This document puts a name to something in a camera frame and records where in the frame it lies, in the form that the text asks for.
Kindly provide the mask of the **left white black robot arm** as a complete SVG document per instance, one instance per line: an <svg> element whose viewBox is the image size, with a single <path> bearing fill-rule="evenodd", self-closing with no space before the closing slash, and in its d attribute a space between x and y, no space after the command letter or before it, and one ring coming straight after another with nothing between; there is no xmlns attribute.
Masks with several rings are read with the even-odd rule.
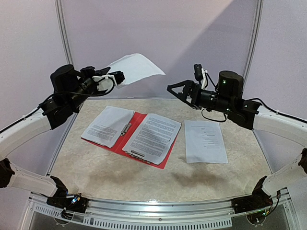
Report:
<svg viewBox="0 0 307 230"><path fill-rule="evenodd" d="M63 125L80 105L91 96L104 96L102 82L108 80L109 67L95 70L85 67L80 71L72 64L58 68L50 76L54 92L36 109L0 131L0 186L17 187L52 197L61 208L71 204L71 197L58 179L41 176L13 164L8 155L32 138Z"/></svg>

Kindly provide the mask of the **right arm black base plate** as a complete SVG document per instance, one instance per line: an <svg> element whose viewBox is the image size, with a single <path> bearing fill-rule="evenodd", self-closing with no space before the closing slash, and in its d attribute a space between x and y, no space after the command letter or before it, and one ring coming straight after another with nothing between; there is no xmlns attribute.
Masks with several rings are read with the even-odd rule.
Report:
<svg viewBox="0 0 307 230"><path fill-rule="evenodd" d="M231 200L231 206L236 214L250 212L273 204L269 196L247 195Z"/></svg>

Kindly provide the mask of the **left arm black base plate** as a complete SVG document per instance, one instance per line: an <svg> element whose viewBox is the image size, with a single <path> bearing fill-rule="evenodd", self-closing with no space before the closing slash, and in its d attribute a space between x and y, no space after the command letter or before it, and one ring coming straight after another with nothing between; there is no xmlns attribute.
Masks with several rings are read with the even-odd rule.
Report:
<svg viewBox="0 0 307 230"><path fill-rule="evenodd" d="M47 198L47 204L53 207L66 209L78 213L85 213L88 199L79 194L69 194L67 187L57 177L50 176L56 184L56 192Z"/></svg>

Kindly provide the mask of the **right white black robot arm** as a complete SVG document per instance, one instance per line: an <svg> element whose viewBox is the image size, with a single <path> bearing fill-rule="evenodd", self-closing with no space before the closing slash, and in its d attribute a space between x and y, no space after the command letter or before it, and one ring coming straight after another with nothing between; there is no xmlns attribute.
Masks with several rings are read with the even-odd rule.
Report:
<svg viewBox="0 0 307 230"><path fill-rule="evenodd" d="M206 80L209 76L199 65L196 65L194 76L197 82L185 80L168 85L167 91L193 109L221 112L240 127L275 134L303 148L291 163L258 182L254 189L255 193L248 199L248 205L252 209L258 209L263 205L267 196L306 177L306 120L273 110L261 99L244 100L242 98L244 79L233 71L220 71L214 91L208 91L201 85L200 80Z"/></svg>

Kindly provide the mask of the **printed paper sheet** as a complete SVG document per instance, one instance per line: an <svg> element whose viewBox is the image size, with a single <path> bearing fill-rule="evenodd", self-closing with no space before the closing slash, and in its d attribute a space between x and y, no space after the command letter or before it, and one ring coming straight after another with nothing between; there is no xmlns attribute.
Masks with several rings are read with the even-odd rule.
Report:
<svg viewBox="0 0 307 230"><path fill-rule="evenodd" d="M166 158L180 128L178 121L147 114L122 150L144 154L147 161L159 165Z"/></svg>
<svg viewBox="0 0 307 230"><path fill-rule="evenodd" d="M133 116L133 110L106 106L82 133L81 138L111 148Z"/></svg>
<svg viewBox="0 0 307 230"><path fill-rule="evenodd" d="M152 61L140 53L125 55L124 57L110 63L110 72L121 71L124 74L124 81L117 85L117 88L128 86L142 79L165 75Z"/></svg>

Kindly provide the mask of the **red file folder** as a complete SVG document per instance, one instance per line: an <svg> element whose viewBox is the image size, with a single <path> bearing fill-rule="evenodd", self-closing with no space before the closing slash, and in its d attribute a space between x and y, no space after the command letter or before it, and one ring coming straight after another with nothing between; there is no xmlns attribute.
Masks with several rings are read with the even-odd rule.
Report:
<svg viewBox="0 0 307 230"><path fill-rule="evenodd" d="M129 122L129 123L131 123L132 125L131 125L131 127L129 128L128 132L125 134L125 136L123 136L123 137L120 136L119 139L117 140L117 142L115 143L115 145L114 145L113 147L111 147L111 148L108 148L108 147L106 147L106 146L99 145L99 144L97 144L97 143L94 143L94 142L85 140L85 139L83 139L83 138L82 138L82 139L85 140L85 141L87 141L87 142L89 142L89 143L91 143L91 144L94 144L94 145L96 145L96 146L99 146L99 147L101 147L101 148L104 148L104 149L106 149L106 150L109 150L109 151L111 151L111 152L113 152L113 153L116 153L116 154L119 154L119 155L121 155L121 156L125 156L125 157L128 157L128 158L130 158L130 159L134 159L134 160L136 160L136 161L139 161L139 160L137 160L137 159L135 159L135 158L129 156L128 154L126 154L122 149L123 149L123 147L125 146L125 144L128 142L128 140L130 139L130 137L132 136L132 134L135 132L135 130L137 129L137 127L140 125L140 123L141 123L141 122L143 121L143 119L146 117L146 115L147 115L147 114L141 114L141 113L138 113L138 112L134 112L134 116L133 116L133 118L132 118L132 119L130 120L130 122ZM171 148L170 148L170 150L169 150L169 152L168 152L166 158L164 159L164 161L163 161L161 164L155 165L155 164L153 164L153 163L150 163L150 164L148 164L148 165L153 166L153 167L155 167L155 168L164 169L165 166L166 166L166 163L167 163L167 161L168 161L168 158L169 158L169 156L170 156L170 153L171 153L171 151L172 151L172 148L173 148L173 146L174 146L175 141L174 141L173 144L171 145Z"/></svg>

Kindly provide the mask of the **stack of printed papers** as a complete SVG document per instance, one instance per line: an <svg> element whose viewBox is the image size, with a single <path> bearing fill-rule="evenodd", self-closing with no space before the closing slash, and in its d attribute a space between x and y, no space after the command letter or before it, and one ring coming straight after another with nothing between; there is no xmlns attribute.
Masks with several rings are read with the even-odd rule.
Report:
<svg viewBox="0 0 307 230"><path fill-rule="evenodd" d="M220 125L211 121L184 121L187 163L228 163Z"/></svg>

